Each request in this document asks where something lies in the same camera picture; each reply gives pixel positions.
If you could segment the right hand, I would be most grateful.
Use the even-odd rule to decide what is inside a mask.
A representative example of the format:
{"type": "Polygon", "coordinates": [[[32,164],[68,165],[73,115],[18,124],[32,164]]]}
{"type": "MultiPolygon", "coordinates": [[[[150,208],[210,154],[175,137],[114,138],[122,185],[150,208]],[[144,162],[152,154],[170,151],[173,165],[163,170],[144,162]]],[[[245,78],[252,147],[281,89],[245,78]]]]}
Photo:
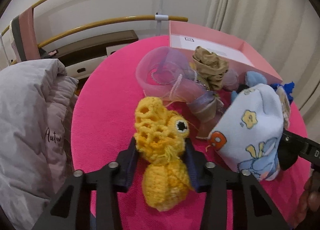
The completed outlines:
{"type": "Polygon", "coordinates": [[[319,192],[312,192],[313,175],[304,185],[304,192],[299,198],[296,212],[293,216],[293,228],[296,228],[306,217],[307,212],[317,212],[319,209],[319,192]]]}

